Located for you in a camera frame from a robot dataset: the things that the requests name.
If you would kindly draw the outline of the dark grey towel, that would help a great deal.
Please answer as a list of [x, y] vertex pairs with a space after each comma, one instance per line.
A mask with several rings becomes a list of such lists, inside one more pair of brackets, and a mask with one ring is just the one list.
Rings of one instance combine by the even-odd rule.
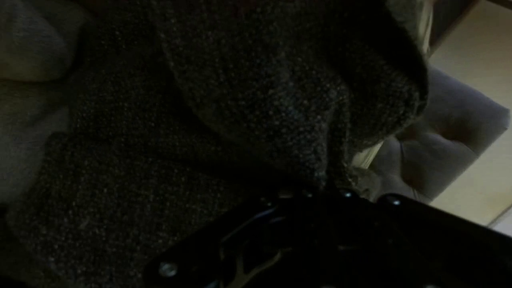
[[1, 288], [139, 288], [253, 195], [350, 185], [425, 105], [408, 22], [401, 0], [105, 0], [6, 209]]

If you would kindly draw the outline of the light grey pillow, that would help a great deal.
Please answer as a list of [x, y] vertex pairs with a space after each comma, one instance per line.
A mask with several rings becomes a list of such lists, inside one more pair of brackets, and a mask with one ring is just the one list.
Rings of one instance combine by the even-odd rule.
[[33, 182], [46, 137], [65, 129], [65, 80], [91, 14], [77, 0], [0, 0], [0, 201]]

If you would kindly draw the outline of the grey tufted sofa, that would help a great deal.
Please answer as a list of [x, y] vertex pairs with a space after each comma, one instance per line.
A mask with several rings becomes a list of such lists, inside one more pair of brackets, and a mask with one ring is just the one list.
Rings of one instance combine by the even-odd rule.
[[510, 110], [432, 69], [422, 115], [387, 137], [369, 165], [369, 198], [398, 193], [429, 203], [441, 195], [507, 129]]

